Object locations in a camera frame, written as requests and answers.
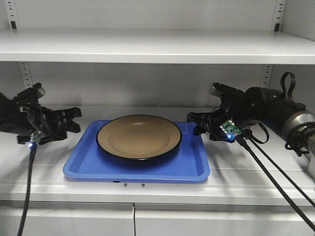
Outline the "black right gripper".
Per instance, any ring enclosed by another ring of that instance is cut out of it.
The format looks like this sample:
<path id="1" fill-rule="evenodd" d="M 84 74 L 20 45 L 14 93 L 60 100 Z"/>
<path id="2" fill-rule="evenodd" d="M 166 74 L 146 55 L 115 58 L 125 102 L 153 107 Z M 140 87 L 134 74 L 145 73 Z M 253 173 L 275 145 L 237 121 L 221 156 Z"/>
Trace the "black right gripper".
<path id="1" fill-rule="evenodd" d="M 193 135 L 209 133 L 212 141 L 235 142 L 235 137 L 251 126 L 249 119 L 240 111 L 241 102 L 242 99 L 222 98 L 221 105 L 210 113 L 189 112 L 187 122 L 197 124 Z"/>

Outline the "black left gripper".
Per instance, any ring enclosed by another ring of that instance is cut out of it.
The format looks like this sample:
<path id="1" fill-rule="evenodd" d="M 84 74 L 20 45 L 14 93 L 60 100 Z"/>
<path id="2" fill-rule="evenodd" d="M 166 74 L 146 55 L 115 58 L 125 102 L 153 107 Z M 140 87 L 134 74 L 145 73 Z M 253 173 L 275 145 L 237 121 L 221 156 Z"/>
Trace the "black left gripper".
<path id="1" fill-rule="evenodd" d="M 81 131 L 79 124 L 73 121 L 67 124 L 67 118 L 82 116 L 78 107 L 54 111 L 38 104 L 28 104 L 20 107 L 20 113 L 26 119 L 27 130 L 17 136 L 19 144 L 35 142 L 43 145 L 65 140 L 68 132 Z"/>

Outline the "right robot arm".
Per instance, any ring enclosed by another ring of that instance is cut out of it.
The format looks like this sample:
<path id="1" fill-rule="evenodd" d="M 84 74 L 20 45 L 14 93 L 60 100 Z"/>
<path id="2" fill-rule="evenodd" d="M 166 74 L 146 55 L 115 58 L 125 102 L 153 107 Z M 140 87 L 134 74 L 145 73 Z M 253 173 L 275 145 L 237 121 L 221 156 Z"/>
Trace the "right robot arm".
<path id="1" fill-rule="evenodd" d="M 302 103 L 290 101 L 276 89 L 252 87 L 246 92 L 213 83 L 210 94 L 221 100 L 209 113 L 187 115 L 195 123 L 194 135 L 209 133 L 210 140 L 233 143 L 245 129 L 263 124 L 285 141 L 297 155 L 315 152 L 315 116 Z"/>

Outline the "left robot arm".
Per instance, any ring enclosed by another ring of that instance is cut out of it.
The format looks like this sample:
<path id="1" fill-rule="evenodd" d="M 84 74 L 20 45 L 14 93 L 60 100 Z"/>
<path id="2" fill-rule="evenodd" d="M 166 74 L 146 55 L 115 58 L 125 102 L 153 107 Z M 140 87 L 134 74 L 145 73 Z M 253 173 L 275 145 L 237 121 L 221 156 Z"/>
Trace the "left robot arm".
<path id="1" fill-rule="evenodd" d="M 34 133 L 38 134 L 40 145 L 62 141 L 67 138 L 67 132 L 81 131 L 80 125 L 73 121 L 81 116 L 77 107 L 54 111 L 38 103 L 22 105 L 0 95 L 0 130 L 17 134 L 19 144 L 29 142 Z"/>

